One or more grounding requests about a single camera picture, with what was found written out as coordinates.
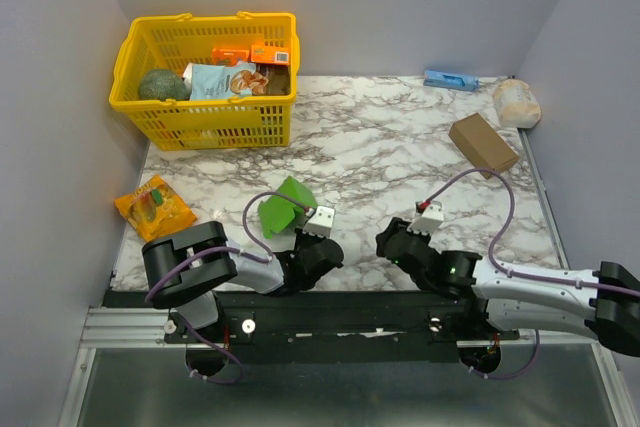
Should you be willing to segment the green paper box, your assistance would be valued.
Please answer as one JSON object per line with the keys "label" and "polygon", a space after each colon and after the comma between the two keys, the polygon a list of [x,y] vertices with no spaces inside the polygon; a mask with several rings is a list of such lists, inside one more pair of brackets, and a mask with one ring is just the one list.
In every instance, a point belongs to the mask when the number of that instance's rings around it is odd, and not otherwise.
{"label": "green paper box", "polygon": [[[312,191],[302,182],[288,176],[276,189],[307,207],[316,208],[318,203]],[[287,230],[300,227],[305,222],[305,210],[282,197],[270,196],[258,206],[262,233],[266,239]]]}

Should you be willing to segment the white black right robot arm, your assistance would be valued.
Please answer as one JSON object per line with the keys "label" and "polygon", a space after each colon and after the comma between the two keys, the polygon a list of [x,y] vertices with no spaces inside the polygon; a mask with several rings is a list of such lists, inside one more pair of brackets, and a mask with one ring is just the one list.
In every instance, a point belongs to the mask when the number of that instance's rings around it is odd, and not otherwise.
{"label": "white black right robot arm", "polygon": [[604,261],[596,270],[574,271],[521,267],[474,252],[439,252],[430,240],[393,218],[376,237],[376,254],[420,290],[482,307],[472,317],[474,325],[571,333],[638,356],[639,281],[622,265]]}

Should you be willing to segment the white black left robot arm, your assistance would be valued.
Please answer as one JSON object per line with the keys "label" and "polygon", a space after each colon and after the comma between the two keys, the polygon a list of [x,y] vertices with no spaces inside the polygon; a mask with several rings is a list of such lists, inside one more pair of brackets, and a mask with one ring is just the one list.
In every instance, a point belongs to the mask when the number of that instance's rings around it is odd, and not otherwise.
{"label": "white black left robot arm", "polygon": [[261,295],[293,295],[340,268],[344,253],[335,241],[299,230],[291,250],[260,257],[210,221],[146,243],[142,257],[149,284],[145,301],[158,310],[176,310],[200,330],[221,319],[216,287],[230,282]]}

